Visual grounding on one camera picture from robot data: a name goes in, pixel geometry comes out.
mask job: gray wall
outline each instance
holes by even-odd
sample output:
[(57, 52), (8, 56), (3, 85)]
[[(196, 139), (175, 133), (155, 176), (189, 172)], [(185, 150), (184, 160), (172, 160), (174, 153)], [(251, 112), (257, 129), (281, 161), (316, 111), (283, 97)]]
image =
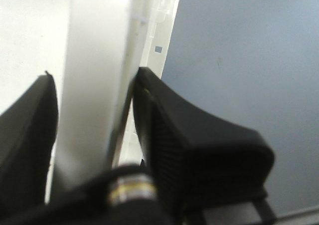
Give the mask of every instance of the gray wall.
[(180, 0), (163, 80), (261, 132), (275, 212), (319, 204), (319, 0)]

